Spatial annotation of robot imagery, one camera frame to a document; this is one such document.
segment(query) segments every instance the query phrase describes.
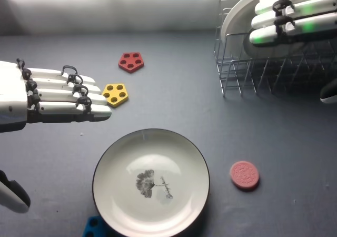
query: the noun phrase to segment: white plate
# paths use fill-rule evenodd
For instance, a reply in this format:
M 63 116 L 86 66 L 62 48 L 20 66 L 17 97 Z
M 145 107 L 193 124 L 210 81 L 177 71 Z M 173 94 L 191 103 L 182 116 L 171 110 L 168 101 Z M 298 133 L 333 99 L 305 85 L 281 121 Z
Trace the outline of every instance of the white plate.
M 223 44 L 225 43 L 227 34 L 247 33 L 252 29 L 251 21 L 255 16 L 254 9 L 258 2 L 259 0 L 240 0 L 231 9 L 221 27 L 221 39 Z M 243 50 L 245 54 L 241 53 L 241 43 L 243 42 Z M 241 59 L 249 57 L 282 57 L 288 55 L 292 51 L 296 52 L 302 47 L 303 43 L 295 43 L 293 45 L 278 45 L 276 47 L 255 47 L 249 42 L 249 36 L 232 36 L 227 38 L 225 56 L 232 55 L 234 57 L 239 57 L 241 54 Z
M 180 233 L 204 208 L 209 189 L 209 171 L 197 147 L 162 129 L 140 130 L 116 141 L 93 177 L 100 215 L 130 237 Z

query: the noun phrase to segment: gray table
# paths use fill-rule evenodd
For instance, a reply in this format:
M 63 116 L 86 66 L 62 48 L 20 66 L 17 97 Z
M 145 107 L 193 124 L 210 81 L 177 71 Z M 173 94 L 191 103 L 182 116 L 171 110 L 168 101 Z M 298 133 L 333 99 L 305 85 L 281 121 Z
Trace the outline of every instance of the gray table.
M 184 236 L 336 236 L 337 108 L 314 97 L 224 99 L 213 32 L 0 38 L 0 60 L 60 69 L 73 65 L 98 86 L 125 83 L 130 100 L 98 123 L 29 124 L 0 134 L 0 169 L 31 197 L 27 214 L 0 208 L 0 236 L 81 236 L 97 215 L 91 182 L 103 152 L 121 136 L 158 127 L 189 138 L 210 168 L 207 207 Z M 139 51 L 145 67 L 117 67 Z M 251 193 L 230 181 L 235 161 L 253 162 Z

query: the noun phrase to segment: yellow pentagon block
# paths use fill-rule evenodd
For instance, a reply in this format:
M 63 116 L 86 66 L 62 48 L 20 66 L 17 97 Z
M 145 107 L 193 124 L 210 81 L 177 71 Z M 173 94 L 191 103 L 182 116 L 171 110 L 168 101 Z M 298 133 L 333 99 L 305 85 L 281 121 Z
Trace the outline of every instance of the yellow pentagon block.
M 107 84 L 102 93 L 109 105 L 116 108 L 128 100 L 128 94 L 123 83 Z

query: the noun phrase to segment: printed design on plate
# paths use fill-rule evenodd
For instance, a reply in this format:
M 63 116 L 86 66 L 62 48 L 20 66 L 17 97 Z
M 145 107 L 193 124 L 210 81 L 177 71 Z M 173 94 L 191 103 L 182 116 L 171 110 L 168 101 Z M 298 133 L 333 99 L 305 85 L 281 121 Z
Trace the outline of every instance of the printed design on plate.
M 138 179 L 136 180 L 136 187 L 141 192 L 141 194 L 144 197 L 150 199 L 152 197 L 152 188 L 156 186 L 163 186 L 166 190 L 166 198 L 172 199 L 173 196 L 171 195 L 170 188 L 168 186 L 169 184 L 165 182 L 164 177 L 160 177 L 162 184 L 155 184 L 153 176 L 154 170 L 145 170 L 144 173 L 140 173 L 137 176 Z

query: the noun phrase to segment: metal wire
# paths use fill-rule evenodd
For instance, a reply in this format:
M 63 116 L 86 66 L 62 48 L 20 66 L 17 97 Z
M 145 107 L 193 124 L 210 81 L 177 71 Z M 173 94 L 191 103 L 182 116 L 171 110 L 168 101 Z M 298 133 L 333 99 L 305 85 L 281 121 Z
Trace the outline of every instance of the metal wire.
M 321 87 L 337 77 L 337 52 L 332 40 L 307 43 L 300 53 L 284 57 L 243 58 L 243 43 L 250 29 L 244 33 L 227 34 L 224 41 L 221 38 L 222 24 L 234 7 L 233 3 L 238 1 L 219 0 L 217 10 L 214 56 L 224 97 L 230 88 L 238 89 L 241 95 L 244 89 L 253 88 L 257 94 L 267 82 L 274 94 L 280 90 L 290 92 L 294 88 L 305 89 L 312 85 Z M 229 44 L 237 43 L 233 42 L 235 38 L 242 39 L 238 57 L 233 56 L 234 47 Z

